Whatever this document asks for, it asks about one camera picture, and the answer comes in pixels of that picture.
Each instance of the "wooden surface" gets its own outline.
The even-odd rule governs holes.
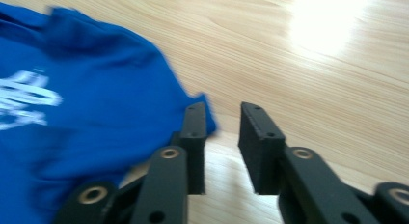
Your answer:
[[[189,223],[282,223],[276,199],[252,193],[236,147],[241,101],[353,186],[409,184],[409,0],[0,1],[129,28],[162,49],[191,95],[209,95],[220,130]]]

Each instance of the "wooden table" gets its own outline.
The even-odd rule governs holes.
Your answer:
[[[189,223],[282,223],[276,198],[253,194],[237,148],[241,101],[346,183],[409,184],[409,0],[0,1],[124,26],[164,52],[191,95],[208,94],[219,131]]]

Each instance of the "blue cloth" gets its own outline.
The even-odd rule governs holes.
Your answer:
[[[129,30],[0,3],[0,223],[49,223],[77,185],[119,182],[200,101]]]

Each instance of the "white logo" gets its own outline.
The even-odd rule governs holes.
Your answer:
[[[29,124],[47,125],[45,114],[27,111],[30,104],[58,106],[63,99],[43,87],[48,77],[30,71],[0,79],[0,130]]]

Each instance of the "folded garment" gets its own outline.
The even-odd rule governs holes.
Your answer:
[[[119,182],[181,128],[186,95],[163,54],[75,10],[0,3],[0,223],[51,222],[79,184]]]

